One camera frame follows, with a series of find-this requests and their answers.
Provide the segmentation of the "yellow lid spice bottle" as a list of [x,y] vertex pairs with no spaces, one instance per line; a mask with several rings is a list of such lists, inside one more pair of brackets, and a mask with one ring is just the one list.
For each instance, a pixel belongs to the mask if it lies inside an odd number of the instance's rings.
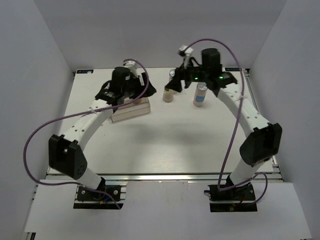
[[162,99],[163,99],[163,101],[165,101],[166,103],[172,102],[173,99],[174,99],[173,90],[165,87],[165,88],[164,88],[164,91],[163,91]]

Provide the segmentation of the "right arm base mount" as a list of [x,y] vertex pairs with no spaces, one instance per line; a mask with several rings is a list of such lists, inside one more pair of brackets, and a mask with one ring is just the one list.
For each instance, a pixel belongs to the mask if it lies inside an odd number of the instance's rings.
[[219,191],[217,184],[208,185],[203,191],[209,197],[211,213],[249,213],[257,212],[257,204],[253,185],[246,185],[233,189]]

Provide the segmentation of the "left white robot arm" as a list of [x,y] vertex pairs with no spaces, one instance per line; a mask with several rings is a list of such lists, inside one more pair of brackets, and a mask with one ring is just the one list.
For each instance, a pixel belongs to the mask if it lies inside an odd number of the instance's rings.
[[116,67],[111,80],[105,82],[94,97],[89,111],[60,136],[52,135],[48,141],[50,168],[72,178],[88,188],[88,193],[99,200],[105,196],[105,180],[88,167],[83,153],[98,128],[119,108],[156,93],[147,72],[137,74],[133,66]]

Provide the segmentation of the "silver lid blue-label shaker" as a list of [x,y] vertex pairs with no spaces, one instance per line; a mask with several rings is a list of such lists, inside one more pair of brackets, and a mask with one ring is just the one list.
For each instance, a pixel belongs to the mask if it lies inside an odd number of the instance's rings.
[[205,82],[198,82],[195,88],[193,104],[196,107],[201,107],[206,97],[208,87]]

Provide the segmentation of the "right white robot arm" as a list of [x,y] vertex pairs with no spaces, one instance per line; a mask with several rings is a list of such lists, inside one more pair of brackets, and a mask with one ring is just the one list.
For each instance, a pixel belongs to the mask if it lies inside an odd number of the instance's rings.
[[244,83],[238,82],[229,71],[223,71],[220,52],[216,48],[201,51],[202,63],[192,63],[193,49],[182,45],[178,51],[183,58],[181,66],[170,73],[166,89],[180,93],[191,83],[204,83],[226,105],[241,126],[245,141],[239,148],[240,161],[229,175],[226,195],[236,200],[244,193],[246,185],[257,170],[279,151],[282,127],[264,118],[245,98]]

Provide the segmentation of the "tall silver lid shaker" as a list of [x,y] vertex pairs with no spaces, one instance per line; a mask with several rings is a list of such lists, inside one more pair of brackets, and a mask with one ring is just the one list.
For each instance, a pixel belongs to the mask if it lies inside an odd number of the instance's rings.
[[176,94],[177,92],[172,89],[172,84],[171,84],[171,81],[172,81],[172,79],[173,79],[174,76],[175,76],[175,70],[174,70],[174,69],[171,69],[171,70],[169,71],[169,80],[168,80],[168,82],[169,82],[169,88],[168,88],[168,89],[171,90],[173,94]]

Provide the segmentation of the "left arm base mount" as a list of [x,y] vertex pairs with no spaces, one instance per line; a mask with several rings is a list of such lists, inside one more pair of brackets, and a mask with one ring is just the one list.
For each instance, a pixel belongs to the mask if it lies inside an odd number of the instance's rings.
[[124,183],[104,183],[94,191],[85,186],[78,186],[73,208],[79,210],[121,210],[126,199]]

